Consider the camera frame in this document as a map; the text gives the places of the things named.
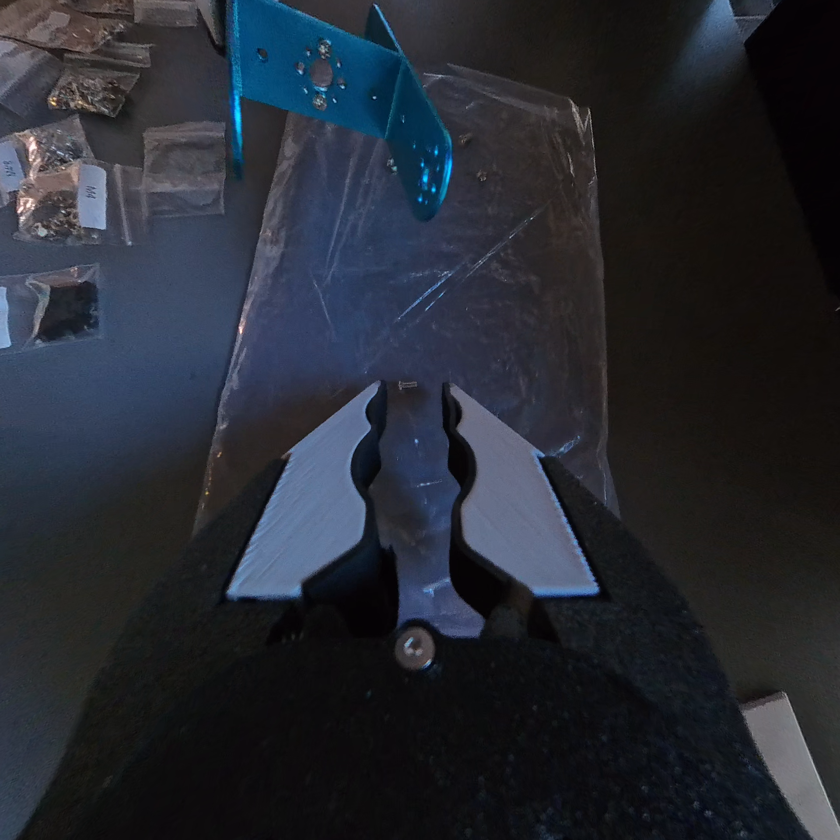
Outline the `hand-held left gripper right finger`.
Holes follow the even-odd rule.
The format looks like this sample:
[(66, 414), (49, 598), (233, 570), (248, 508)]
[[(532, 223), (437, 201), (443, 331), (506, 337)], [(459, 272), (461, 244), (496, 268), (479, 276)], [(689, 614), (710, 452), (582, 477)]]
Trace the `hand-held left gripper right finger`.
[(458, 483), (449, 575), (462, 599), (593, 597), (600, 586), (544, 454), (456, 385), (442, 392), (448, 469)]

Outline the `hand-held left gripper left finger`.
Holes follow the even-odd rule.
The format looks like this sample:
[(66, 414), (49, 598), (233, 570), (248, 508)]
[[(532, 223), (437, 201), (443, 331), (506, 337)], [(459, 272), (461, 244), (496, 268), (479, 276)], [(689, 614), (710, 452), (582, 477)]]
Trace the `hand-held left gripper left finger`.
[(341, 596), (381, 544), (369, 488), (382, 467), (387, 392), (375, 381), (286, 453), (225, 592), (229, 601)]

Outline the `blue metal bracket assembly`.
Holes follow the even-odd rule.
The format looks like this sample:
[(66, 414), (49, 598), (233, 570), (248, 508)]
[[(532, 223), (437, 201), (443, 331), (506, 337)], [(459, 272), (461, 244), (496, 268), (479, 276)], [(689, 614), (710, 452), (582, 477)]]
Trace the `blue metal bracket assembly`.
[(242, 101), (260, 102), (383, 140), (414, 216), (437, 214), (453, 141), (377, 5), (360, 37), (282, 2), (227, 2), (225, 52), (233, 173), (245, 161)]

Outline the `grey desk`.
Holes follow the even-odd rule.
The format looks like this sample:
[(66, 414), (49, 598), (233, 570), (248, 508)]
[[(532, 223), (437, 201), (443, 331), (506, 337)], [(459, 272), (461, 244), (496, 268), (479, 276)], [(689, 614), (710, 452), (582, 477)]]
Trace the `grey desk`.
[[(728, 2), (384, 2), (416, 66), (592, 111), (621, 516), (742, 698), (785, 691), (838, 811), (838, 302)], [(192, 534), (285, 115), (244, 106), (223, 217), (99, 262), (102, 336), (2, 356), (2, 838), (51, 782), (91, 682)]]

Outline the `large clear plastic bag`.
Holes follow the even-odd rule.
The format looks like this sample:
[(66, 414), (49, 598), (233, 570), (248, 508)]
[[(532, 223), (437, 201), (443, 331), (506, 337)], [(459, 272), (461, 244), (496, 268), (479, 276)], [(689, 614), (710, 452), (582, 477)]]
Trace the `large clear plastic bag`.
[[(559, 458), (614, 513), (618, 503), (592, 111), (453, 65), (422, 80), (454, 142), (448, 192), (429, 222), (412, 214), (383, 141), (287, 118), (194, 531), (384, 381), (371, 494), (385, 545), (432, 598), (458, 490), (444, 383)], [(466, 132), (475, 138), (460, 149)], [(417, 388), (398, 393), (395, 381)]]

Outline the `white instruction booklet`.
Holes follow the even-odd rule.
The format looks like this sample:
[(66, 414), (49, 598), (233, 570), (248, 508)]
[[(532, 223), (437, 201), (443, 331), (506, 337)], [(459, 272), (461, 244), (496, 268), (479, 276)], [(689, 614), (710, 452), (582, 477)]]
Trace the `white instruction booklet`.
[(839, 824), (783, 691), (741, 704), (741, 712), (774, 782), (814, 839), (838, 839)]

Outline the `pile of small hardware bags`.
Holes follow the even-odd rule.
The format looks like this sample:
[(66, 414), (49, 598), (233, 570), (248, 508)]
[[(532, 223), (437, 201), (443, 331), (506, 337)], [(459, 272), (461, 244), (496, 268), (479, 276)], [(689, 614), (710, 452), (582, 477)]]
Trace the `pile of small hardware bags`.
[(100, 160), (81, 120), (115, 120), (152, 44), (132, 25), (220, 35), (219, 2), (9, 2), (2, 6), (2, 110), (62, 119), (2, 134), (2, 207), (31, 245), (132, 246), (149, 216), (224, 213), (226, 128), (199, 121), (143, 131), (141, 168)]

